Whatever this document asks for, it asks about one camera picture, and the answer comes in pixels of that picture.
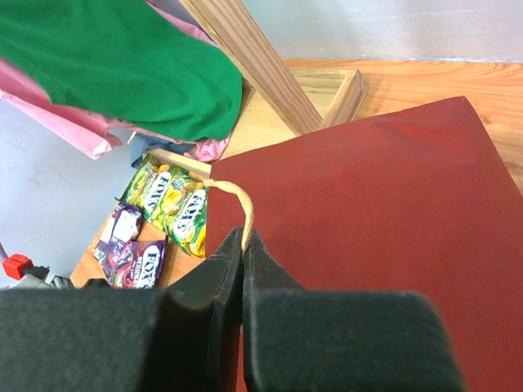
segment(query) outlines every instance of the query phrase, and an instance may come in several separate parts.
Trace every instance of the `pink towel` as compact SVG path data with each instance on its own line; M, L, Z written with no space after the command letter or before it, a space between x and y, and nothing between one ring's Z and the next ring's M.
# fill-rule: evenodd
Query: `pink towel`
M150 6L182 33L210 45L215 45L197 27L179 20L151 4ZM135 127L123 120L72 106L52 105L47 93L33 79L2 58L0 58L0 97L93 159L98 159L104 153L111 151L113 147L122 144L118 137L109 133L111 127L125 127L132 131L161 137L178 144L194 143L194 149L190 153L186 153L186 156L202 162L210 162L220 158L229 144L229 137L225 140L207 139L196 142L174 140Z

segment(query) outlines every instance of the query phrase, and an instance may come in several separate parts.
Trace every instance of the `green cloth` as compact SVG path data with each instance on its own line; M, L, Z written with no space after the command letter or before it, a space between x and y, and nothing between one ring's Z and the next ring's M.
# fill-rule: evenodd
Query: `green cloth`
M0 56L51 102L183 140L224 139L241 74L144 0L0 0Z

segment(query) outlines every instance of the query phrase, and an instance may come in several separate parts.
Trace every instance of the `snack bag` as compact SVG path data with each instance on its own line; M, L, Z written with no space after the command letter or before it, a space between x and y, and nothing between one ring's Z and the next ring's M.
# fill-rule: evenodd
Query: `snack bag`
M127 243L107 277L111 287L152 288L159 278L166 248L167 238Z
M136 239L143 221L138 207L126 203L116 205L92 253L102 265L106 276L116 266L116 258L125 244Z
M204 257L208 190L187 170L147 157L123 193L189 255Z

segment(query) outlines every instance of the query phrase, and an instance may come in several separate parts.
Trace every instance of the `rope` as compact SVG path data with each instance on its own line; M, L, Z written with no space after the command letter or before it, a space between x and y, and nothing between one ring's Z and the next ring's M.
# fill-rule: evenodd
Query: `rope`
M253 223L254 223L253 201L248 196L247 192L245 192L243 189L241 189L236 184L233 184L232 182L215 181L215 180L207 179L207 180L203 180L203 184L208 187L218 188L229 194L235 194L238 197L238 200L239 200L240 204L242 205L242 208L244 209L244 213L245 213L244 234L242 235L242 251L243 251L243 253L245 253L245 250L247 249L247 246L248 246L248 241L251 238L251 233L253 231Z

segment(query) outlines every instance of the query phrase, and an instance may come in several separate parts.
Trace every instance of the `red object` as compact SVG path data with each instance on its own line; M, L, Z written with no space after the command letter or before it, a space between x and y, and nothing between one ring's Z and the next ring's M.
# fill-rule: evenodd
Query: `red object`
M464 97L236 155L212 177L248 192L304 287L421 292L470 391L523 390L523 198ZM211 189L207 254L243 224L235 196Z
M4 260L2 265L7 276L20 280L24 277L25 267L32 267L33 262L28 257L16 253Z

